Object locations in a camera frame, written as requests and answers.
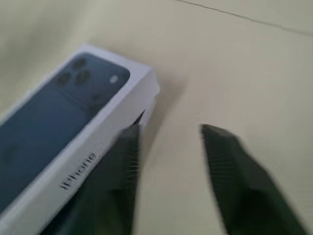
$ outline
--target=phone image on box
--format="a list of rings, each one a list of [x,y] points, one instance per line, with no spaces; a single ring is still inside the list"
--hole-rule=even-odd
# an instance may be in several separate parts
[[[129,78],[124,67],[79,54],[0,126],[0,214]]]

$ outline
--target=table surface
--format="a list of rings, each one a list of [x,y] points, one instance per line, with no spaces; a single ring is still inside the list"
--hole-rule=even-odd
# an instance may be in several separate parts
[[[83,43],[152,65],[139,235],[224,234],[199,125],[239,135],[313,231],[313,25],[308,0],[0,3],[0,114]]]

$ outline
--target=iphone box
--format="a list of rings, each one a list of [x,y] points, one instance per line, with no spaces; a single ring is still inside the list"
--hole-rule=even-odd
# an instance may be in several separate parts
[[[37,234],[73,196],[116,135],[147,124],[151,67],[82,46],[0,124],[0,234]]]

